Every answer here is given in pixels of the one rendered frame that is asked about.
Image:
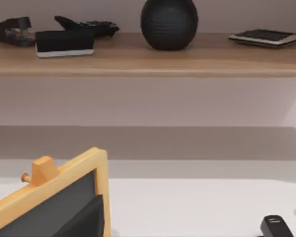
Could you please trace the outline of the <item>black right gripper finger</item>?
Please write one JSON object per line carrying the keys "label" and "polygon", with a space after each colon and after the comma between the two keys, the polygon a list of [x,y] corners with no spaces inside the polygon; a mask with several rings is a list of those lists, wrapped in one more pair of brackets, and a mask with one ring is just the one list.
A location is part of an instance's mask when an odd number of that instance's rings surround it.
{"label": "black right gripper finger", "polygon": [[103,237],[104,226],[103,196],[98,195],[53,237]]}

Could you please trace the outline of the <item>wooden framed blackboard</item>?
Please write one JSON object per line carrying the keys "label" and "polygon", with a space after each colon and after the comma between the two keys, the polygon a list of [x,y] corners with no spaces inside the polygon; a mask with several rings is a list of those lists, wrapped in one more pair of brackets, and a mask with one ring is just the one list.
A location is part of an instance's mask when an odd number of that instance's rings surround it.
{"label": "wooden framed blackboard", "polygon": [[108,154],[91,148],[61,166],[32,163],[25,186],[0,199],[0,237],[53,237],[95,196],[103,196],[104,234],[111,237]]}

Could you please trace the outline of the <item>wooden shelf board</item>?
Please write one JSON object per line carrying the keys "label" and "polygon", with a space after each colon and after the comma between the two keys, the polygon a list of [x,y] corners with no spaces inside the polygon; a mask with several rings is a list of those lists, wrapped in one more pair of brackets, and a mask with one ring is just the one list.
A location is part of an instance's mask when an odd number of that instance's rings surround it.
{"label": "wooden shelf board", "polygon": [[95,41],[90,56],[40,59],[34,48],[0,43],[2,77],[296,78],[296,44],[236,44],[226,33],[198,33],[181,51],[151,49],[139,33]]}

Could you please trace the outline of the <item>black eraser with white base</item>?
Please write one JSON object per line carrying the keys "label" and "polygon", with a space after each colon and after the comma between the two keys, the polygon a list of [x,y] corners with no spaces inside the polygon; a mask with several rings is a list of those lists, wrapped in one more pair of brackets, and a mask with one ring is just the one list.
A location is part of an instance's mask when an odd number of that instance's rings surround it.
{"label": "black eraser with white base", "polygon": [[92,55],[94,36],[89,30],[35,32],[39,58]]}

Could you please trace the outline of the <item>black rounded device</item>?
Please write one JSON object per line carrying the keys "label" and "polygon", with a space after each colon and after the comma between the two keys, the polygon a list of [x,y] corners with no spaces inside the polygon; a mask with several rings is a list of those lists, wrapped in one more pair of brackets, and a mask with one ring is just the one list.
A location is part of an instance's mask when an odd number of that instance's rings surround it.
{"label": "black rounded device", "polygon": [[265,216],[261,222],[260,230],[263,237],[294,237],[284,219],[279,215]]}

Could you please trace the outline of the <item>black remote control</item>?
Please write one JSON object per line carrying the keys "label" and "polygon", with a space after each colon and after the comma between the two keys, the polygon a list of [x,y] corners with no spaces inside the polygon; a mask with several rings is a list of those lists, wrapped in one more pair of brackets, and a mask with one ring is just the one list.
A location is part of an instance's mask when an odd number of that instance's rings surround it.
{"label": "black remote control", "polygon": [[64,28],[66,31],[70,30],[82,30],[87,29],[93,32],[94,38],[99,37],[113,37],[120,28],[110,21],[73,21],[63,16],[54,16],[54,19]]}

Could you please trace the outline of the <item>black stapler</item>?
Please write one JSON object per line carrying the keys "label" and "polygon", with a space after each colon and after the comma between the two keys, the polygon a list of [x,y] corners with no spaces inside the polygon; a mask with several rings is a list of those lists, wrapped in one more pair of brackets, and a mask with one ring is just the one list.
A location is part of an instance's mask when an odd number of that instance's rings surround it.
{"label": "black stapler", "polygon": [[18,47],[35,46],[35,39],[28,37],[28,29],[31,28],[30,18],[8,18],[0,22],[0,42]]}

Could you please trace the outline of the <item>black round textured speaker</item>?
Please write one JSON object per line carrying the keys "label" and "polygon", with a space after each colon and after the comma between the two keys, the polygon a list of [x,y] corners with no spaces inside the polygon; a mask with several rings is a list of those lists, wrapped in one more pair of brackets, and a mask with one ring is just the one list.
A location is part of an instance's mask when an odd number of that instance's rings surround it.
{"label": "black round textured speaker", "polygon": [[183,50],[198,29],[198,12],[193,0],[146,0],[140,27],[146,42],[156,50]]}

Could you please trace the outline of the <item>grey calculator with black keys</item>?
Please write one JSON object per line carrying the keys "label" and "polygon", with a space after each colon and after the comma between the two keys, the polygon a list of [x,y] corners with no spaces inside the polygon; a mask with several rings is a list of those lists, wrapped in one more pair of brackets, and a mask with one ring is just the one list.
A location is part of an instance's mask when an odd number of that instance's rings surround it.
{"label": "grey calculator with black keys", "polygon": [[232,34],[228,39],[242,44],[279,48],[296,43],[296,33],[254,29]]}

